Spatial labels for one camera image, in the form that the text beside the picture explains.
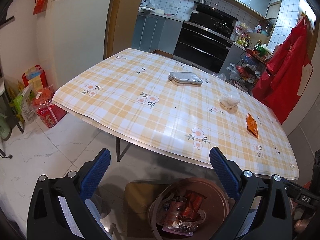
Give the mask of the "yellow plaid floral tablecloth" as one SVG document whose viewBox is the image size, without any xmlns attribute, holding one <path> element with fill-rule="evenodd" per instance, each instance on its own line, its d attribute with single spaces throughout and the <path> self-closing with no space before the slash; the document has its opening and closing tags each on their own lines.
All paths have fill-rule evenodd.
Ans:
<svg viewBox="0 0 320 240">
<path fill-rule="evenodd" d="M 169 81 L 192 72 L 202 85 Z M 228 92 L 241 101 L 219 102 Z M 158 54 L 128 48 L 60 87 L 53 103 L 115 137 L 168 157 L 210 167 L 217 146 L 227 159 L 261 176 L 299 177 L 289 140 L 275 114 L 258 100 L 202 70 Z M 247 114 L 259 138 L 247 130 Z"/>
</svg>

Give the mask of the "dark red snack bag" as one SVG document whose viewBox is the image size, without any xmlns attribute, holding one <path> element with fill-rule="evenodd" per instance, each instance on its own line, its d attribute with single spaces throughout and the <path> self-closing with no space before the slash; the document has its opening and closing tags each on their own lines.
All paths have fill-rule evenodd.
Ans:
<svg viewBox="0 0 320 240">
<path fill-rule="evenodd" d="M 204 195 L 187 190 L 183 196 L 178 196 L 170 202 L 162 230 L 175 235 L 193 236 L 196 229 L 206 218 L 206 212 L 200 209 Z"/>
</svg>

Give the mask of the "red gift box on floor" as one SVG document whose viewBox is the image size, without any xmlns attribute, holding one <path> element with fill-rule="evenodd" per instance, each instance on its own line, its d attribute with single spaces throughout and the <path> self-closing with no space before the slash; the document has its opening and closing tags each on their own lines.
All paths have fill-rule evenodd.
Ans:
<svg viewBox="0 0 320 240">
<path fill-rule="evenodd" d="M 46 127 L 54 127 L 65 115 L 66 111 L 55 104 L 49 104 L 36 111 Z"/>
</svg>

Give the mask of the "bubble wrap roll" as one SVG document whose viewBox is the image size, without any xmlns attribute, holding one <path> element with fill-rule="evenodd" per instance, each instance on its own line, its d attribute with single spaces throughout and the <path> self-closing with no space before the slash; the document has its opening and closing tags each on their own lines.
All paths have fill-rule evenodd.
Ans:
<svg viewBox="0 0 320 240">
<path fill-rule="evenodd" d="M 233 109 L 241 101 L 240 94 L 238 92 L 228 92 L 220 98 L 219 102 L 223 107 L 227 109 Z"/>
</svg>

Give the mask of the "black built-in oven stove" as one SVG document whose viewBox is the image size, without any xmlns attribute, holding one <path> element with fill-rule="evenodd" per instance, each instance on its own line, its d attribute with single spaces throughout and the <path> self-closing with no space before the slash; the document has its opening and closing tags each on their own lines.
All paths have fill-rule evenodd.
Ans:
<svg viewBox="0 0 320 240">
<path fill-rule="evenodd" d="M 218 73 L 233 44 L 231 35 L 237 21 L 204 0 L 195 1 L 189 20 L 182 24 L 174 57 Z"/>
</svg>

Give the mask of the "orange sachet packet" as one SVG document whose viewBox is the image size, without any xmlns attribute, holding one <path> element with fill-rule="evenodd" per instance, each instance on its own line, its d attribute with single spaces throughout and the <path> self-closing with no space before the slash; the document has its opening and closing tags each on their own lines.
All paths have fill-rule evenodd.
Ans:
<svg viewBox="0 0 320 240">
<path fill-rule="evenodd" d="M 258 133 L 257 122 L 254 120 L 253 116 L 251 116 L 249 113 L 247 114 L 247 117 L 246 117 L 246 124 L 247 124 L 247 130 L 258 139 L 259 133 Z"/>
</svg>

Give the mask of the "grey kitchen base cabinets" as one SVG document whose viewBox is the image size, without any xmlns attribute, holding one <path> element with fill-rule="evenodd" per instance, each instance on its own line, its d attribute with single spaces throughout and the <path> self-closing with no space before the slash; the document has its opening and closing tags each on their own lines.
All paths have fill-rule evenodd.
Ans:
<svg viewBox="0 0 320 240">
<path fill-rule="evenodd" d="M 173 55 L 183 21 L 139 12 L 131 42 L 131 48 L 146 52 L 156 50 Z"/>
</svg>

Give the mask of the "brown round trash bin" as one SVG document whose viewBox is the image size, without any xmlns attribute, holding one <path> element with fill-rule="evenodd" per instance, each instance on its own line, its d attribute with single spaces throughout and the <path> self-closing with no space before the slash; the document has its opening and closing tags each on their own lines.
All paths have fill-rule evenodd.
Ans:
<svg viewBox="0 0 320 240">
<path fill-rule="evenodd" d="M 187 178 L 158 195 L 148 218 L 155 239 L 210 239 L 229 211 L 228 197 L 214 182 Z"/>
</svg>

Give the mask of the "grey mesh scrubbing pad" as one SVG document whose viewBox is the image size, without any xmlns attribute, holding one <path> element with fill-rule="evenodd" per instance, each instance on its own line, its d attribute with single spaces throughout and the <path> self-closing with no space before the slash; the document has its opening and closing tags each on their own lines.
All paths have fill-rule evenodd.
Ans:
<svg viewBox="0 0 320 240">
<path fill-rule="evenodd" d="M 184 85 L 202 85 L 202 79 L 192 72 L 170 72 L 168 76 L 169 81 Z"/>
</svg>

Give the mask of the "cream two-door refrigerator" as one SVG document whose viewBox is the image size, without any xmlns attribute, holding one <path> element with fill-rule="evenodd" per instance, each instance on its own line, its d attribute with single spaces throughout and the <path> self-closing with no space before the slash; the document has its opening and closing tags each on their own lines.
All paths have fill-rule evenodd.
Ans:
<svg viewBox="0 0 320 240">
<path fill-rule="evenodd" d="M 103 60 L 111 0 L 48 0 L 37 15 L 40 66 L 48 85 L 60 88 Z"/>
</svg>

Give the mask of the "red hanging apron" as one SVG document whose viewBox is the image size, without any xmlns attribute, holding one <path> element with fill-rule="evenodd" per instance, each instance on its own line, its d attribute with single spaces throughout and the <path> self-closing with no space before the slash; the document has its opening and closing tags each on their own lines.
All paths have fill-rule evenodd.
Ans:
<svg viewBox="0 0 320 240">
<path fill-rule="evenodd" d="M 254 98 L 269 107 L 281 124 L 300 100 L 313 72 L 308 56 L 309 26 L 307 16 L 299 20 L 252 90 Z"/>
</svg>

